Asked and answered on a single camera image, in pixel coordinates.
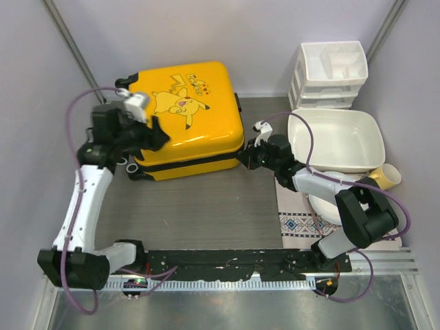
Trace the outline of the yellow Pikachu suitcase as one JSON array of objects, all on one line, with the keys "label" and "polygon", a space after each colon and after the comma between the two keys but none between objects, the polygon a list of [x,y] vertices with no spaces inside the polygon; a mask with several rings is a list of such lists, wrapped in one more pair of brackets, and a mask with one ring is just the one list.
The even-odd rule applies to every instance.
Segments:
[{"label": "yellow Pikachu suitcase", "polygon": [[241,106],[219,61],[139,71],[115,86],[146,93],[147,118],[157,117],[170,140],[158,151],[131,152],[129,179],[162,181],[227,170],[245,146]]}]

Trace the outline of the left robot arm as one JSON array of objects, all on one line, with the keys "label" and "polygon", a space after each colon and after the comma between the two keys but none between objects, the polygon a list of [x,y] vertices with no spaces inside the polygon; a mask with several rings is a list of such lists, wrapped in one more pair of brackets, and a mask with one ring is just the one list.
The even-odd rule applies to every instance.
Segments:
[{"label": "left robot arm", "polygon": [[95,234],[106,191],[121,159],[142,149],[158,151],[170,140],[158,118],[151,119],[148,126],[142,105],[112,102],[93,108],[88,139],[76,152],[80,168],[62,228],[52,247],[37,257],[55,286],[99,290],[110,274],[123,267],[131,274],[145,269],[141,241],[120,239],[97,250]]}]

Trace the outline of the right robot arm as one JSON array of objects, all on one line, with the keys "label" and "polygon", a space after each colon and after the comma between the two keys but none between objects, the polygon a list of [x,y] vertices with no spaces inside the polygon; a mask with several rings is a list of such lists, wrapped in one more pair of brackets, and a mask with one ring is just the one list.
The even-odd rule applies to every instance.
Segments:
[{"label": "right robot arm", "polygon": [[311,265],[320,272],[332,267],[339,256],[382,240],[399,224],[388,197],[374,179],[344,181],[314,170],[295,160],[284,135],[261,142],[254,138],[236,158],[249,170],[271,170],[284,188],[316,196],[337,208],[341,228],[311,246]]}]

